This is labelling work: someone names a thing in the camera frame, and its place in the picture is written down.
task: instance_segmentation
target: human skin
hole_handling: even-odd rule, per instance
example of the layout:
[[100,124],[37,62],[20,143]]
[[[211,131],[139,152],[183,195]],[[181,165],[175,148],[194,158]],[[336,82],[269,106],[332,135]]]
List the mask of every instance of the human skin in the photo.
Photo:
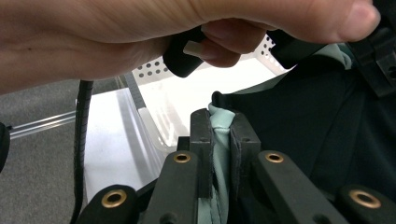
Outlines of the human skin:
[[121,75],[199,25],[207,39],[186,52],[227,67],[268,29],[347,42],[366,37],[379,18],[370,0],[0,0],[0,94]]

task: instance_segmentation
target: brass grommet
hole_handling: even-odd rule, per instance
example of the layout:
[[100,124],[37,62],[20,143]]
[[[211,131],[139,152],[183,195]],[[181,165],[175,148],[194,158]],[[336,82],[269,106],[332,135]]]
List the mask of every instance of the brass grommet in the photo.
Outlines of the brass grommet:
[[283,161],[283,157],[276,153],[265,154],[265,159],[267,159],[270,162],[276,162],[276,163],[280,163]]
[[[363,200],[361,198],[361,196],[365,197],[368,199],[367,200]],[[355,202],[358,203],[364,207],[368,207],[368,208],[379,208],[381,207],[381,202],[373,195],[360,190],[360,189],[353,189],[349,192],[349,197]]]
[[122,205],[126,200],[126,193],[123,189],[113,189],[102,198],[102,206],[114,208]]
[[174,157],[174,161],[178,163],[188,162],[189,160],[191,160],[191,156],[189,154],[180,153]]

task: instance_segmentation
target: dark green fabric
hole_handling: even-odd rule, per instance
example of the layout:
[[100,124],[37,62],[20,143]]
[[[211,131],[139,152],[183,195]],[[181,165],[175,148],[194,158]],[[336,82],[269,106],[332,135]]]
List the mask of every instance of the dark green fabric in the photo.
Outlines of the dark green fabric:
[[376,99],[358,71],[314,56],[271,90],[225,98],[317,187],[360,184],[396,201],[396,97]]

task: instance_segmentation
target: gray floor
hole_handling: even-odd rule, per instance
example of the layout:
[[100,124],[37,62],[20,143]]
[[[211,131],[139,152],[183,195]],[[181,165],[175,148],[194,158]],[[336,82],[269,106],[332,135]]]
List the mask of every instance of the gray floor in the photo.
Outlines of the gray floor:
[[[112,78],[94,93],[120,88]],[[78,81],[64,81],[0,96],[0,121],[18,126],[75,110]],[[74,122],[11,141],[0,174],[0,224],[68,223],[73,195]]]

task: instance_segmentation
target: black cord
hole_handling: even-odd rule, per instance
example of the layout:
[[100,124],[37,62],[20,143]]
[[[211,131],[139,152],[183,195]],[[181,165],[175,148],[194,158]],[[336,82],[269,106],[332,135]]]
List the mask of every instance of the black cord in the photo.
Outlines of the black cord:
[[93,81],[79,82],[74,143],[75,207],[70,224],[77,222],[84,199],[84,153],[92,89]]

